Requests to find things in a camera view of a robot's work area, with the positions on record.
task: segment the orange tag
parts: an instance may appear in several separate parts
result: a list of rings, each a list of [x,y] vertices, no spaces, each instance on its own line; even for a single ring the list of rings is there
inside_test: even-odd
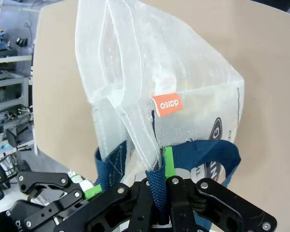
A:
[[[163,117],[183,109],[182,101],[177,93],[152,97],[155,102],[157,114]]]

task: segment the blue strap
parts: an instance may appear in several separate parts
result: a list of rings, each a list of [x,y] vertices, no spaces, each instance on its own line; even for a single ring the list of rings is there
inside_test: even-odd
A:
[[[127,142],[122,142],[114,151],[112,151],[106,160],[101,160],[99,149],[96,152],[96,167],[98,179],[95,185],[100,184],[102,191],[106,191],[113,184],[119,183],[125,175],[125,164],[127,155]]]
[[[192,168],[211,161],[222,164],[226,171],[224,186],[230,182],[231,176],[241,161],[237,147],[225,140],[197,140],[174,145],[172,149],[175,168],[191,171]],[[158,170],[146,171],[155,205],[160,211],[160,223],[168,221],[165,217],[167,200],[164,170],[163,165]],[[203,218],[197,217],[196,222],[207,229],[210,228],[210,223]]]

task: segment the screw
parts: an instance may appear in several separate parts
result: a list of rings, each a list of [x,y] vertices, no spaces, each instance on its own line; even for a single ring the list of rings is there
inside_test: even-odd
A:
[[[202,182],[201,183],[201,188],[207,189],[208,188],[208,184],[206,182]]]
[[[178,180],[177,178],[173,178],[173,179],[172,179],[172,183],[173,183],[174,185],[177,185],[177,184],[179,183],[179,180]]]
[[[268,230],[270,230],[270,228],[271,228],[271,224],[268,223],[268,222],[265,222],[265,223],[263,223],[262,228],[263,228],[265,231],[268,231]]]
[[[120,193],[120,194],[123,193],[124,191],[125,191],[124,188],[119,188],[119,189],[117,190],[117,192]]]

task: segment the daiso logo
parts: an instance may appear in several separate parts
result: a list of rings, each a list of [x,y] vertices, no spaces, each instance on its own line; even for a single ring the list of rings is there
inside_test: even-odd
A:
[[[177,107],[179,105],[178,100],[166,101],[160,104],[161,109],[169,108],[169,107]]]
[[[182,101],[177,93],[152,97],[159,117],[163,117],[183,109]]]

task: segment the woven plastic bag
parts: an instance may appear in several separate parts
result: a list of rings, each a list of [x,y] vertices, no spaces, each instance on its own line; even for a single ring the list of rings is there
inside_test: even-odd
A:
[[[244,81],[178,18],[138,0],[79,0],[75,51],[102,159],[131,138],[153,170],[163,146],[234,141]],[[182,109],[159,117],[152,97],[172,93]]]

